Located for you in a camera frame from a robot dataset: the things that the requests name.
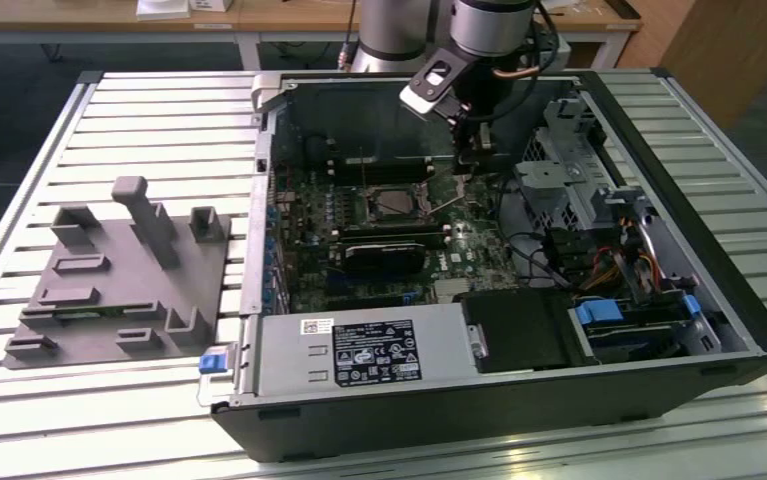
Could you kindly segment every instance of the wooden table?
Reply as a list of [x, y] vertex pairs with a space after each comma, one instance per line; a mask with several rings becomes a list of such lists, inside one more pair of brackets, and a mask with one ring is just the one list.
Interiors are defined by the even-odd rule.
[[[354, 16], [359, 29], [360, 9]], [[344, 39], [350, 0], [244, 0], [239, 17], [239, 48], [245, 69], [260, 69], [258, 45], [263, 42], [340, 42]], [[592, 68], [614, 67], [630, 33], [640, 20], [623, 19], [606, 0], [583, 0], [552, 10], [552, 20], [571, 44], [599, 44]]]
[[243, 0], [227, 12], [139, 22], [136, 0], [0, 0], [0, 44], [237, 43]]
[[[612, 67], [640, 21], [622, 19], [606, 0], [552, 13], [567, 42], [600, 45], [592, 66]], [[148, 22], [136, 20], [136, 0], [0, 0], [0, 44], [228, 42], [243, 68], [260, 70], [260, 43], [340, 42], [348, 16], [350, 0], [235, 0], [225, 13]]]

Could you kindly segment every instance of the motherboard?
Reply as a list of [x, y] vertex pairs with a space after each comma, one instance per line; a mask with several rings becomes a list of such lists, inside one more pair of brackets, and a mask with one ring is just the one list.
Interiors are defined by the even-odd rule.
[[515, 287], [494, 186], [411, 157], [279, 169], [276, 207], [294, 313], [450, 303]]

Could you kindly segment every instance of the warning label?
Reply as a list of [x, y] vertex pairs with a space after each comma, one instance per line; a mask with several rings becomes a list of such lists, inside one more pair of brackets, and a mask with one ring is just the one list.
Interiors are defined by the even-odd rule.
[[334, 325], [332, 345], [340, 387], [422, 380], [412, 320]]

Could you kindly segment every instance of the gray plastic peg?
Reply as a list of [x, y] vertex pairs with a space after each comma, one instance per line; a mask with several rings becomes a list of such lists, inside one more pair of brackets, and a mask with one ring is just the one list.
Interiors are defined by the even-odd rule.
[[89, 207], [85, 205], [60, 207], [53, 217], [51, 231], [65, 248], [93, 247], [89, 235], [87, 235], [88, 228], [101, 228]]
[[171, 237], [167, 236], [168, 222], [165, 215], [156, 215], [156, 210], [145, 197], [148, 182], [143, 177], [119, 177], [113, 183], [111, 196], [116, 203], [121, 203], [131, 213], [137, 234], [145, 241], [160, 268], [168, 270], [179, 266], [179, 255], [172, 247]]

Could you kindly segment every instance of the aluminum table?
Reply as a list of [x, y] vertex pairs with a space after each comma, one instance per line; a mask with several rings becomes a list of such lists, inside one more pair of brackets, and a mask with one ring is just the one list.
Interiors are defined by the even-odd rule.
[[[121, 218], [124, 207], [108, 201], [117, 175], [147, 177], [149, 197], [169, 214], [211, 204], [232, 215], [217, 342], [237, 338], [252, 75], [81, 77], [0, 223], [0, 478], [767, 478], [767, 376], [655, 420], [258, 464], [199, 403], [196, 358], [3, 368], [56, 241], [56, 208], [85, 202], [97, 217]], [[644, 70], [600, 75], [767, 306], [766, 180], [671, 79]]]

